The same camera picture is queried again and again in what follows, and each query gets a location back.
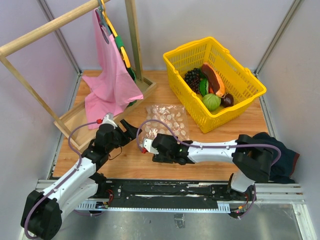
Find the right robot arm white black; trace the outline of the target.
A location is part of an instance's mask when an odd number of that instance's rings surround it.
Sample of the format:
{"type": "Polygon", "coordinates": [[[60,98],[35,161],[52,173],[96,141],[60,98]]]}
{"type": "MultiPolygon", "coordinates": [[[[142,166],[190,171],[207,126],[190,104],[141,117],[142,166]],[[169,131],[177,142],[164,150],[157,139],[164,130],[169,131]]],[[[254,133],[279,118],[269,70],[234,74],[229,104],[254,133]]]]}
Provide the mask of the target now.
{"type": "Polygon", "coordinates": [[[252,137],[245,134],[228,142],[203,143],[191,140],[179,142],[172,135],[159,133],[155,139],[144,139],[142,145],[153,154],[152,161],[157,163],[234,164],[238,171],[231,175],[226,188],[227,196],[232,200],[240,199],[254,183],[267,183],[270,180],[272,150],[262,143],[255,143],[252,137]]]}

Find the clear polka dot zip bag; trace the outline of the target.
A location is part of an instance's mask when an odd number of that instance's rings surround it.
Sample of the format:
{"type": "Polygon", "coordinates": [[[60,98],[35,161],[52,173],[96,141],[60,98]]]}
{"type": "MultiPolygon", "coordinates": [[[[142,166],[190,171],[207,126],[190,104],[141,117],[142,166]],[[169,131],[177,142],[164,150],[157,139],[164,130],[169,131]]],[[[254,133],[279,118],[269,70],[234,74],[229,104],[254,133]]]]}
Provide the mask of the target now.
{"type": "MultiPolygon", "coordinates": [[[[154,104],[145,109],[147,112],[146,120],[158,120],[165,123],[181,141],[190,139],[187,111],[183,105],[154,104]]],[[[163,124],[156,121],[145,123],[141,130],[140,146],[145,138],[153,140],[157,134],[172,135],[163,124]]]]}

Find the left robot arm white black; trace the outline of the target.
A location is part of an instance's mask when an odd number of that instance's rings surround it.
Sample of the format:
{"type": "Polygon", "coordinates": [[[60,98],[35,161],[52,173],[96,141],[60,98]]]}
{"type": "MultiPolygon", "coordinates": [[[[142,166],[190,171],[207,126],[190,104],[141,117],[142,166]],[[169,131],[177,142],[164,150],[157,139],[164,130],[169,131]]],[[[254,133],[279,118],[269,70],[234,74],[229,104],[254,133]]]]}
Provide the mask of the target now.
{"type": "Polygon", "coordinates": [[[51,240],[60,230],[63,221],[83,201],[107,193],[106,178],[97,171],[110,159],[110,153],[135,140],[141,129],[124,119],[122,130],[109,115],[94,121],[99,125],[88,148],[78,155],[78,160],[67,173],[42,191],[33,190],[26,199],[21,227],[30,240],[51,240]]]}

